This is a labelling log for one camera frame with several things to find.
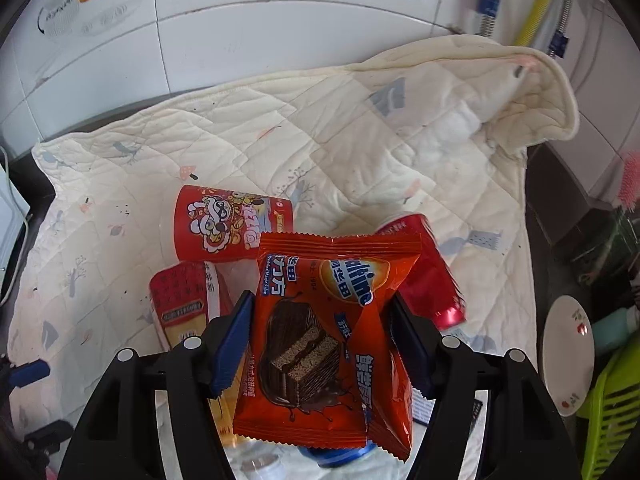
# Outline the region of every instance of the lime green basket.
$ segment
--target lime green basket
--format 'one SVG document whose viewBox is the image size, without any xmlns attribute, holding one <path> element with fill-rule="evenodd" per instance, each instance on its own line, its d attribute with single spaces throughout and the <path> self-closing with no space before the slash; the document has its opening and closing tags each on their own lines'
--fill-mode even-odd
<svg viewBox="0 0 640 480">
<path fill-rule="evenodd" d="M 582 480 L 596 480 L 640 418 L 640 334 L 613 354 L 577 415 L 589 419 Z"/>
</svg>

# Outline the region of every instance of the white quilted blanket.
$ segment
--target white quilted blanket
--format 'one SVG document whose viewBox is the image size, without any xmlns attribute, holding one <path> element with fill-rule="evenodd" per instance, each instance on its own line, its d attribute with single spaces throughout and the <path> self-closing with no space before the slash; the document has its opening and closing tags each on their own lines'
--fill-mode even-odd
<svg viewBox="0 0 640 480">
<path fill-rule="evenodd" d="M 547 56 L 448 36 L 192 92 L 35 146 L 56 199 L 20 281 L 9 352 L 18 363 L 43 358 L 51 375 L 12 394 L 18 433 L 75 423 L 119 348 L 161 350 L 147 286 L 167 264 L 164 190 L 181 179 L 287 196 L 301 232 L 367 234 L 400 210 L 425 213 L 466 299 L 455 333 L 479 350 L 523 348 L 535 362 L 524 147 L 568 139 L 577 121 L 568 80 Z M 173 478 L 167 417 L 160 403 Z M 483 419 L 484 410 L 461 478 L 474 474 Z M 414 452 L 420 427 L 415 437 Z M 376 450 L 327 472 L 279 449 L 308 479 L 400 478 L 410 466 Z"/>
</svg>

